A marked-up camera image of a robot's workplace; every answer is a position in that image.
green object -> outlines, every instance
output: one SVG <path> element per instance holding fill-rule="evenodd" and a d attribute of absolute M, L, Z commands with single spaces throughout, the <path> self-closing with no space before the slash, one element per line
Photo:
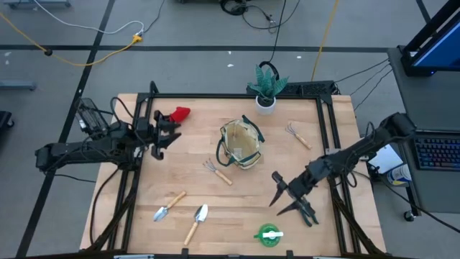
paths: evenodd
<path fill-rule="evenodd" d="M 279 229 L 274 224 L 264 224 L 260 227 L 259 233 L 257 235 L 254 235 L 254 238 L 258 238 L 265 247 L 274 247 L 278 245 L 278 243 L 281 240 L 281 237 L 263 238 L 264 233 L 270 232 L 279 232 Z"/>
<path fill-rule="evenodd" d="M 272 76 L 269 68 L 265 71 L 264 75 L 264 72 L 258 65 L 256 65 L 256 77 L 257 85 L 248 83 L 248 86 L 250 89 L 256 91 L 259 97 L 265 102 L 271 102 L 286 87 L 289 79 L 287 77 L 277 81 L 276 75 Z"/>

wooden handle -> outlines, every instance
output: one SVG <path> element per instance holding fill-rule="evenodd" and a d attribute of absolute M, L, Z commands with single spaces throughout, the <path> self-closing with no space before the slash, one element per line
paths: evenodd
<path fill-rule="evenodd" d="M 309 144 L 305 141 L 305 139 L 303 139 L 303 137 L 301 137 L 299 134 L 296 133 L 296 134 L 295 134 L 295 137 L 296 137 L 299 141 L 301 141 L 302 144 L 303 144 L 306 148 L 308 148 L 309 150 L 312 148 L 312 146 L 309 145 Z"/>
<path fill-rule="evenodd" d="M 167 209 L 171 209 L 174 204 L 178 203 L 187 193 L 182 191 L 177 197 L 175 197 L 167 206 Z"/>
<path fill-rule="evenodd" d="M 216 175 L 218 175 L 222 180 L 224 180 L 227 184 L 231 185 L 233 182 L 228 179 L 221 171 L 219 170 L 215 170 L 214 173 L 216 173 Z"/>
<path fill-rule="evenodd" d="M 187 238 L 185 239 L 184 245 L 188 245 L 192 239 L 193 234 L 195 234 L 196 228 L 198 227 L 198 222 L 194 222 L 192 229 L 188 232 Z"/>

green lid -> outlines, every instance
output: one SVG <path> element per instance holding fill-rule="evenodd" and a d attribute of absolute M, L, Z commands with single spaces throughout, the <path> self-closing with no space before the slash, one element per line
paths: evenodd
<path fill-rule="evenodd" d="M 264 233 L 270 233 L 270 232 L 279 232 L 279 229 L 273 224 L 270 224 L 270 223 L 264 224 L 260 227 L 259 233 L 257 235 L 254 235 L 254 238 L 258 238 L 265 247 L 274 247 L 278 245 L 278 243 L 281 240 L 281 237 L 263 238 Z"/>

potted plant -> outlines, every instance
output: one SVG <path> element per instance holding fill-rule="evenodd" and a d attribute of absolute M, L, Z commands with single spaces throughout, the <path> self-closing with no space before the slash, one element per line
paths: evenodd
<path fill-rule="evenodd" d="M 281 78 L 277 73 L 272 76 L 270 68 L 264 72 L 256 65 L 257 85 L 248 83 L 250 89 L 257 92 L 256 110 L 261 115 L 273 113 L 276 104 L 276 95 L 279 94 L 288 83 L 288 78 Z"/>

beige bag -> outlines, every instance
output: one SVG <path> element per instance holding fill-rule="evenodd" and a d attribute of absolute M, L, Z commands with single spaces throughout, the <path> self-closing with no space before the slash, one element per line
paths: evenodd
<path fill-rule="evenodd" d="M 216 159 L 223 166 L 232 163 L 241 169 L 251 168 L 260 159 L 260 143 L 265 139 L 259 128 L 243 115 L 243 119 L 235 119 L 221 128 L 222 138 L 217 144 Z M 219 158 L 221 145 L 225 149 L 225 156 L 229 158 L 227 164 Z"/>

